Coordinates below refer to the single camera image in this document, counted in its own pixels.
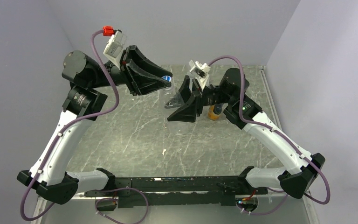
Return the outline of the orange juice bottle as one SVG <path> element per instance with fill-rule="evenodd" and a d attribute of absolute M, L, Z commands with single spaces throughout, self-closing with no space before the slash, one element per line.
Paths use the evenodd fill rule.
<path fill-rule="evenodd" d="M 218 120 L 222 113 L 223 104 L 211 105 L 208 109 L 208 118 L 211 120 Z"/>

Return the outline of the blue bottle cap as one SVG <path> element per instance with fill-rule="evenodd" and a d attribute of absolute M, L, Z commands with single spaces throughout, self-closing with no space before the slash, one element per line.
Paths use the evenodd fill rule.
<path fill-rule="evenodd" d="M 163 76 L 162 77 L 163 80 L 171 82 L 172 81 L 172 77 L 171 76 Z"/>

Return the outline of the clear plastic bottle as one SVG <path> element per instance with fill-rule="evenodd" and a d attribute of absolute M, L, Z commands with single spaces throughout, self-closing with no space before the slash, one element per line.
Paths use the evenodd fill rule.
<path fill-rule="evenodd" d="M 162 112 L 168 122 L 195 123 L 200 96 L 183 84 L 178 90 L 163 91 Z"/>

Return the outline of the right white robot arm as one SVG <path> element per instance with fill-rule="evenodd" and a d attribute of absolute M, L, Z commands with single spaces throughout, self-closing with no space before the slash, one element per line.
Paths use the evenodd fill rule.
<path fill-rule="evenodd" d="M 247 167 L 238 176 L 239 190 L 249 194 L 255 188 L 275 188 L 293 198 L 302 198 L 325 163 L 324 156 L 311 154 L 295 145 L 247 95 L 243 96 L 241 104 L 240 90 L 238 68 L 226 70 L 218 86 L 209 85 L 204 89 L 196 79 L 186 75 L 179 90 L 163 101 L 169 113 L 167 120 L 193 123 L 202 114 L 203 107 L 227 104 L 223 110 L 226 118 L 258 139 L 283 165 L 280 168 Z"/>

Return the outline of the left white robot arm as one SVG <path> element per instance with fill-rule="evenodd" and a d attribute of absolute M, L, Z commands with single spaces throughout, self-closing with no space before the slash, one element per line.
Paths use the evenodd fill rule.
<path fill-rule="evenodd" d="M 103 196 L 116 188 L 115 176 L 103 168 L 74 173 L 66 171 L 75 148 L 91 124 L 101 115 L 107 96 L 97 91 L 109 85 L 107 70 L 117 85 L 126 85 L 134 96 L 142 96 L 169 87 L 172 73 L 147 59 L 137 46 L 131 45 L 118 65 L 99 65 L 82 51 L 69 52 L 63 61 L 62 77 L 70 91 L 63 103 L 59 123 L 39 160 L 17 180 L 31 187 L 42 198 L 56 204 L 67 203 L 75 194 L 91 190 Z"/>

